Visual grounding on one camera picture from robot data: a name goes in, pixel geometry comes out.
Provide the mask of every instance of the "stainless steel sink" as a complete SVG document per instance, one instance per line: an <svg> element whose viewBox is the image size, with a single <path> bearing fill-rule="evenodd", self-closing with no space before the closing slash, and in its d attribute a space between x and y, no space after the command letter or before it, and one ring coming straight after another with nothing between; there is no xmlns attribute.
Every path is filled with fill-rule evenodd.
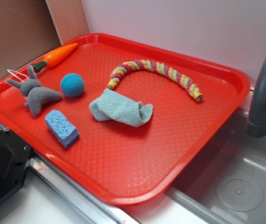
<svg viewBox="0 0 266 224"><path fill-rule="evenodd" d="M238 109L172 184L210 223L266 223L266 136L248 136L246 117Z"/></svg>

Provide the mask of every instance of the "gray plush bunny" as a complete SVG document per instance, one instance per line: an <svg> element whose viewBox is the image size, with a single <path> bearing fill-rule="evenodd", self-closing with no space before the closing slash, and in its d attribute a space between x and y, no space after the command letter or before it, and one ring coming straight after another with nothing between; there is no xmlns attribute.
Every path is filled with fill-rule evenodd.
<svg viewBox="0 0 266 224"><path fill-rule="evenodd" d="M32 65L29 65L27 70L30 76L29 80L21 84L8 78L6 79L6 83L20 89L21 94L27 99L25 107L30 109L34 117L38 117L42 105L52 101L60 101L62 100L62 95L55 90L42 87L35 76Z"/></svg>

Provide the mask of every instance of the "blue knitted ball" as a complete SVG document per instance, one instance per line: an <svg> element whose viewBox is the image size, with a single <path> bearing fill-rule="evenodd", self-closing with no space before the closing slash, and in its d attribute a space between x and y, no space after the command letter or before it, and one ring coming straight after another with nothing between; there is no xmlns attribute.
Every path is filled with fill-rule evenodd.
<svg viewBox="0 0 266 224"><path fill-rule="evenodd" d="M84 88L85 82L78 74L68 74L61 80L61 90L67 97L78 97Z"/></svg>

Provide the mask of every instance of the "plastic tray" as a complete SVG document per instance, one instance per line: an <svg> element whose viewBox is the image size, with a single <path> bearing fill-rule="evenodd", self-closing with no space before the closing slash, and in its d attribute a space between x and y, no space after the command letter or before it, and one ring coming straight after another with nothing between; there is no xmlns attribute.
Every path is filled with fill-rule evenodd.
<svg viewBox="0 0 266 224"><path fill-rule="evenodd" d="M163 192L250 89L248 79L238 70L141 43L106 34L84 35L72 42L79 47L71 55L37 76L43 86L61 92L60 82L66 74L80 74L86 84L84 93L44 105L41 115L34 118L19 90L3 79L0 122L77 183L115 205L140 203ZM192 78L204 95L202 102L164 76L134 71L115 91L153 104L151 120L137 128L96 121L88 107L105 90L112 70L125 61L141 59L159 61ZM25 67L18 71L27 73ZM68 150L45 124L44 117L53 109L60 110L80 133Z"/></svg>

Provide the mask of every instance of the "multicolored rope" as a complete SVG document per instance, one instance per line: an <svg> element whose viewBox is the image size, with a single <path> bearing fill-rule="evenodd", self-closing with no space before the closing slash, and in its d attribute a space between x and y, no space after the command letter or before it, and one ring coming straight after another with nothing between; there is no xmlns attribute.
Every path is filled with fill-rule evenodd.
<svg viewBox="0 0 266 224"><path fill-rule="evenodd" d="M108 88L111 90L114 89L124 75L135 70L154 71L156 73L164 75L172 81L175 81L180 84L183 88L185 88L187 93L189 93L189 95L193 97L196 101L201 101L201 99L203 98L203 95L199 92L199 88L192 79L181 74L173 68L169 68L163 63L149 60L135 60L131 62L124 62L119 65L113 70L111 74L110 82L108 83Z"/></svg>

